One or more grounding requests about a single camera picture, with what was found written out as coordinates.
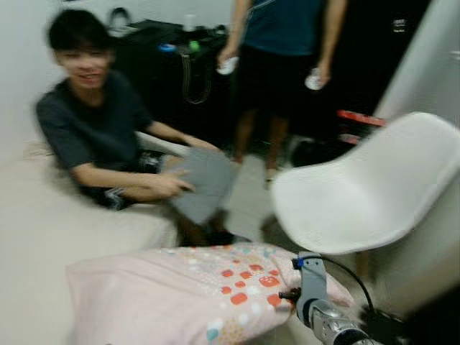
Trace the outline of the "grey-shirted person's right hand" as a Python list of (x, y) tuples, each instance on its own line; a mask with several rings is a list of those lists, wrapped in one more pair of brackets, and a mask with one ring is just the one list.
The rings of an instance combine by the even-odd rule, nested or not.
[(182, 193), (193, 193), (195, 187), (183, 179), (188, 170), (171, 170), (162, 174), (149, 174), (145, 187), (159, 198), (174, 198)]

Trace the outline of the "grey-shirted person's left hand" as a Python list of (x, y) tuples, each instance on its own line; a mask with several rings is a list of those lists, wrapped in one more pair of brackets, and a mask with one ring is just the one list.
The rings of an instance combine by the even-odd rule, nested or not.
[(194, 148), (221, 152), (221, 149), (219, 149), (218, 147), (214, 147), (214, 145), (210, 144), (210, 142), (198, 139), (194, 136), (186, 136), (184, 138), (184, 142), (185, 144), (187, 144), (188, 147), (194, 147)]

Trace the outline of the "teal-shirted person's left hand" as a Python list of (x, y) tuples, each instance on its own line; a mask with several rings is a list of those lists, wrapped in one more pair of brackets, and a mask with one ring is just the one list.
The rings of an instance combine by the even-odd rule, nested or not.
[(308, 76), (308, 80), (313, 82), (322, 88), (325, 83), (331, 79), (331, 61), (330, 60), (319, 60), (318, 64), (313, 67)]

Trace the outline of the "teal-shirted person's right hand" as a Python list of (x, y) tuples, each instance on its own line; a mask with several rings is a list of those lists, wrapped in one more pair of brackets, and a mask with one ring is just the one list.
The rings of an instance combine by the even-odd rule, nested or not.
[(226, 46), (218, 55), (218, 67), (216, 71), (220, 75), (230, 75), (236, 69), (237, 60), (239, 60), (239, 49)]

